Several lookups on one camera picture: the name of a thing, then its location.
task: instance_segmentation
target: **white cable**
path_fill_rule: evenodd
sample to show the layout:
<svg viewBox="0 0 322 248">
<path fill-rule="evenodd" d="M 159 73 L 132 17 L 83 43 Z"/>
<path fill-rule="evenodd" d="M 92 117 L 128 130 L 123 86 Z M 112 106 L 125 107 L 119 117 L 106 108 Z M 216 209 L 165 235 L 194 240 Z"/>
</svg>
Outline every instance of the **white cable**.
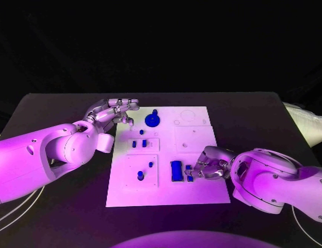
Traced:
<svg viewBox="0 0 322 248">
<path fill-rule="evenodd" d="M 18 219 L 20 219 L 20 217 L 26 214 L 26 212 L 30 210 L 30 208 L 33 207 L 33 205 L 34 205 L 34 203 L 36 203 L 36 201 L 37 201 L 37 199 L 39 199 L 39 197 L 40 197 L 40 194 L 41 194 L 41 192 L 43 192 L 43 190 L 44 190 L 44 187 L 46 186 L 43 186 L 43 188 L 41 188 L 41 190 L 40 190 L 40 193 L 39 193 L 39 195 L 37 195 L 37 197 L 36 197 L 36 200 L 34 200 L 34 202 L 31 203 L 31 205 L 29 206 L 29 208 L 27 208 L 27 210 L 23 212 L 23 214 L 16 218 L 16 220 L 6 226 L 6 227 L 3 227 L 1 229 L 0 229 L 0 231 L 1 230 L 4 230 Z"/>
<path fill-rule="evenodd" d="M 36 191 L 31 193 L 31 195 L 29 196 L 29 198 L 21 202 L 21 204 L 0 218 L 0 221 L 10 216 L 16 210 L 26 204 L 26 202 L 29 201 L 29 199 L 31 198 L 31 196 L 34 195 Z"/>
<path fill-rule="evenodd" d="M 305 229 L 303 229 L 302 226 L 300 226 L 300 223 L 299 223 L 299 221 L 297 221 L 297 219 L 296 219 L 296 213 L 295 213 L 295 208 L 293 208 L 293 206 L 292 206 L 292 212 L 293 212 L 293 217 L 295 217 L 296 223 L 297 223 L 297 225 L 299 225 L 299 227 L 300 227 L 303 233 L 305 233 L 305 234 L 308 235 L 308 237 L 315 241 L 315 239 L 309 236 L 308 232 L 305 231 Z"/>
</svg>

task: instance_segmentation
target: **blue object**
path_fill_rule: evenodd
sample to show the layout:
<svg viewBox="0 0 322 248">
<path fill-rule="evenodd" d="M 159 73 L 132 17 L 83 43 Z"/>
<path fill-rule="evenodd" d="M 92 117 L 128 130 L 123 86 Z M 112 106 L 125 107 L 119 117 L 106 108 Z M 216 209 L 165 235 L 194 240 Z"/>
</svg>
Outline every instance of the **blue object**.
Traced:
<svg viewBox="0 0 322 248">
<path fill-rule="evenodd" d="M 154 112 L 145 117 L 145 124 L 154 128 L 159 125 L 159 122 L 161 122 L 161 119 L 159 119 L 159 116 L 158 116 L 158 112 L 157 110 L 154 110 Z"/>
<path fill-rule="evenodd" d="M 192 176 L 187 176 L 187 180 L 188 182 L 194 182 L 194 177 Z"/>
<path fill-rule="evenodd" d="M 138 172 L 138 177 L 136 178 L 138 178 L 139 181 L 144 180 L 144 172 L 142 171 Z"/>
<path fill-rule="evenodd" d="M 172 167 L 172 182 L 182 182 L 181 161 L 171 161 L 169 165 Z"/>
</svg>

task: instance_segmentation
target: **robotic arm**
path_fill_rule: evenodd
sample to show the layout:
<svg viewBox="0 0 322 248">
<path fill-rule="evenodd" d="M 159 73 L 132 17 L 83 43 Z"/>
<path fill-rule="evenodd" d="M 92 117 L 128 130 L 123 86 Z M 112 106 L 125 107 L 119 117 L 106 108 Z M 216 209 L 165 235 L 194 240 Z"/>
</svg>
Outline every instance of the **robotic arm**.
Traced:
<svg viewBox="0 0 322 248">
<path fill-rule="evenodd" d="M 205 179 L 231 177 L 233 196 L 244 204 L 279 214 L 287 203 L 322 222 L 320 167 L 303 167 L 289 156 L 266 149 L 236 154 L 207 146 L 185 174 Z"/>
<path fill-rule="evenodd" d="M 136 99 L 109 99 L 88 109 L 83 120 L 60 124 L 0 141 L 0 204 L 8 202 L 89 162 L 95 150 L 109 153 L 113 123 L 134 125 L 128 110 Z"/>
</svg>

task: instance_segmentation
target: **dark table surface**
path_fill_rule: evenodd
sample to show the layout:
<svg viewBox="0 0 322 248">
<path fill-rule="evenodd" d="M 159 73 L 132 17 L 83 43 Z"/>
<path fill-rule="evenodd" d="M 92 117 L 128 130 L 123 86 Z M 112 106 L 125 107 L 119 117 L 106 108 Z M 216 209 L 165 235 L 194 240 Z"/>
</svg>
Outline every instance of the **dark table surface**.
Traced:
<svg viewBox="0 0 322 248">
<path fill-rule="evenodd" d="M 207 106 L 218 146 L 237 152 L 266 148 L 319 166 L 277 95 L 272 92 L 159 94 L 29 94 L 0 140 L 80 120 L 100 99 L 136 98 L 141 106 Z M 230 204 L 106 208 L 112 153 L 96 152 L 90 162 L 46 186 L 18 221 L 0 232 L 0 247 L 109 247 L 171 230 L 211 230 L 243 235 L 280 247 L 318 247 L 303 234 L 289 205 L 267 214 L 231 197 Z M 0 205 L 0 217 L 23 202 Z M 29 204 L 0 223 L 21 214 Z M 322 223 L 296 210 L 299 222 L 322 242 Z"/>
</svg>

